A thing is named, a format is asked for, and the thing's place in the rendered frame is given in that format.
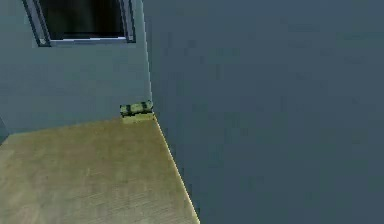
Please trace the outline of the green roll with black bands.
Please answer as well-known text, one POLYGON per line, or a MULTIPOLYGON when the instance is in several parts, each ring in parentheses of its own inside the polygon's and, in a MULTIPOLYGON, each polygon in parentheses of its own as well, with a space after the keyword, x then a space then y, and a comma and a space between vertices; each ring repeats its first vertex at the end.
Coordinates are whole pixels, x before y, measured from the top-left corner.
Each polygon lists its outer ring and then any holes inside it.
POLYGON ((122 117, 135 116, 137 114, 147 114, 151 113, 152 111, 153 103, 150 100, 120 106, 120 115, 122 117))

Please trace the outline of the dark window with grey frame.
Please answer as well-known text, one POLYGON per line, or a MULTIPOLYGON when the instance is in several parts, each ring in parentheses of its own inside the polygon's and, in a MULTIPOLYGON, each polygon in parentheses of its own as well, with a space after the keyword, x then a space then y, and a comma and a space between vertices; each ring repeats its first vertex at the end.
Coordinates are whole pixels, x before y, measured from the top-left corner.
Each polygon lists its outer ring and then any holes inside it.
POLYGON ((21 0, 39 47, 135 43, 132 0, 21 0))

